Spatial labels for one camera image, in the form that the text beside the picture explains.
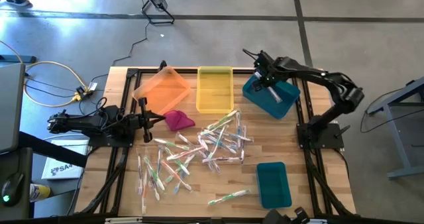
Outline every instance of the gray floor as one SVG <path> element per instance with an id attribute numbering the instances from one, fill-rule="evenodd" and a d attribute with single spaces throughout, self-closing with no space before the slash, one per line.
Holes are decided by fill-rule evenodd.
<path id="1" fill-rule="evenodd" d="M 31 0 L 33 11 L 138 14 L 140 0 Z M 177 15 L 294 16 L 293 0 L 168 0 Z M 422 0 L 301 0 L 308 17 L 422 17 Z M 0 3 L 0 9 L 17 9 Z M 71 66 L 85 82 L 107 73 L 112 61 L 126 56 L 131 44 L 144 37 L 145 20 L 0 18 L 1 40 L 21 54 Z M 380 94 L 404 86 L 424 74 L 424 23 L 306 23 L 313 65 L 348 74 L 364 88 L 366 98 L 357 112 L 339 118 L 352 128 L 344 134 L 345 156 L 357 212 L 365 217 L 424 220 L 424 175 L 389 181 L 386 173 L 401 167 L 387 127 L 360 134 L 366 106 Z M 148 41 L 135 47 L 131 59 L 117 66 L 251 66 L 241 52 L 260 49 L 273 56 L 287 55 L 304 62 L 297 22 L 293 21 L 176 21 L 172 27 L 148 27 Z M 9 54 L 5 48 L 0 53 Z M 50 65 L 31 70 L 36 79 L 65 87 L 78 81 Z M 105 78 L 99 80 L 104 85 Z M 31 92 L 37 100 L 64 100 Z M 100 98 L 97 94 L 93 100 Z M 84 103 L 85 111 L 93 109 Z M 40 138 L 43 125 L 63 108 L 47 108 L 23 101 L 21 130 Z M 79 113 L 76 104 L 66 107 Z M 377 115 L 372 127 L 384 121 Z M 34 157 L 34 177 L 41 176 L 44 158 Z M 36 204 L 36 216 L 63 215 L 70 194 Z"/>

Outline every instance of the orange tray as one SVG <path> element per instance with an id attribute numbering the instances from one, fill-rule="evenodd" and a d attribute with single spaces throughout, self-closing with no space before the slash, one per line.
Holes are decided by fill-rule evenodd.
<path id="1" fill-rule="evenodd" d="M 133 91 L 138 101 L 147 98 L 147 110 L 163 115 L 190 93 L 190 85 L 173 68 L 167 66 Z"/>

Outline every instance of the wooden table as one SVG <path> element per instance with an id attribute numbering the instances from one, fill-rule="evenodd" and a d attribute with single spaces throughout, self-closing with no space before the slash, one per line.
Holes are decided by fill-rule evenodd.
<path id="1" fill-rule="evenodd" d="M 126 67 L 112 67 L 109 73 L 104 96 L 107 97 L 107 105 L 120 105 L 125 83 Z M 142 83 L 152 75 L 143 75 Z M 174 109 L 183 111 L 196 123 L 195 127 L 182 130 L 182 134 L 195 143 L 195 136 L 202 127 L 220 119 L 223 114 L 201 114 L 195 107 L 196 100 L 196 79 L 197 74 L 182 74 L 191 86 L 190 94 L 182 100 Z M 239 163 L 219 163 L 222 173 L 212 173 L 207 165 L 201 163 L 200 157 L 195 157 L 189 165 L 191 175 L 185 181 L 193 188 L 192 192 L 181 186 L 179 192 L 174 195 L 173 189 L 176 181 L 173 180 L 166 186 L 166 193 L 160 194 L 161 200 L 157 201 L 152 190 L 147 194 L 146 216 L 157 217 L 264 217 L 268 210 L 263 209 L 258 197 L 258 187 L 256 183 L 255 169 L 261 162 L 283 162 L 288 173 L 288 182 L 292 206 L 279 209 L 281 214 L 295 217 L 294 209 L 303 207 L 309 216 L 313 216 L 311 206 L 311 196 L 309 194 L 309 184 L 307 181 L 305 159 L 303 151 L 298 148 L 295 125 L 298 122 L 295 106 L 281 120 L 272 118 L 261 108 L 251 103 L 242 96 L 242 86 L 246 83 L 248 75 L 234 76 L 235 109 L 242 111 L 242 123 L 247 125 L 248 137 L 253 137 L 253 143 L 247 143 L 244 164 Z M 321 86 L 309 84 L 313 110 L 315 114 L 326 111 L 330 106 L 328 91 Z M 165 122 L 157 123 L 151 132 L 154 137 L 179 142 L 175 139 L 175 132 L 168 130 Z M 142 131 L 138 131 L 133 148 L 129 151 L 129 158 L 125 172 L 121 206 L 119 216 L 141 216 L 141 198 L 136 194 L 137 155 L 136 151 L 142 155 L 145 150 L 156 168 L 158 147 L 153 141 L 144 144 L 142 141 Z M 220 150 L 217 156 L 228 156 L 225 150 Z M 100 148 L 89 158 L 83 176 L 81 190 L 79 191 L 76 211 L 82 210 L 99 191 L 103 185 L 107 172 L 107 165 L 111 153 L 110 148 Z M 341 157 L 334 150 L 322 150 L 325 164 L 327 182 L 337 197 L 346 208 L 355 212 L 346 167 Z M 160 177 L 165 180 L 168 173 L 163 168 Z M 239 190 L 250 189 L 251 194 L 240 198 L 219 203 L 214 206 L 207 205 L 208 201 L 220 198 Z M 324 210 L 322 192 L 317 188 L 320 207 Z M 111 188 L 109 196 L 109 207 L 113 202 L 115 185 Z"/>

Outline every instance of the black mouse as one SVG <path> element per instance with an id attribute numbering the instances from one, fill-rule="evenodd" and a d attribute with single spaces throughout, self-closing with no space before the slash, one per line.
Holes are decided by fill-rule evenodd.
<path id="1" fill-rule="evenodd" d="M 7 177 L 3 188 L 1 188 L 1 202 L 7 207 L 16 205 L 22 196 L 22 185 L 24 174 L 15 172 Z"/>

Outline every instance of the blue bin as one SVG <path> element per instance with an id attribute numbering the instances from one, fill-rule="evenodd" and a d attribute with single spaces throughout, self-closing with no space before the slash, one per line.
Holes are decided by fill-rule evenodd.
<path id="1" fill-rule="evenodd" d="M 289 182 L 282 162 L 261 163 L 256 167 L 260 204 L 265 209 L 290 207 Z"/>
<path id="2" fill-rule="evenodd" d="M 252 76 L 243 86 L 243 96 L 255 103 L 257 106 L 268 112 L 276 119 L 281 119 L 289 111 L 290 107 L 300 96 L 300 90 L 287 82 L 277 82 L 272 88 L 281 97 L 282 102 L 277 103 L 271 93 L 262 86 L 260 91 L 255 91 L 253 82 L 258 78 Z"/>

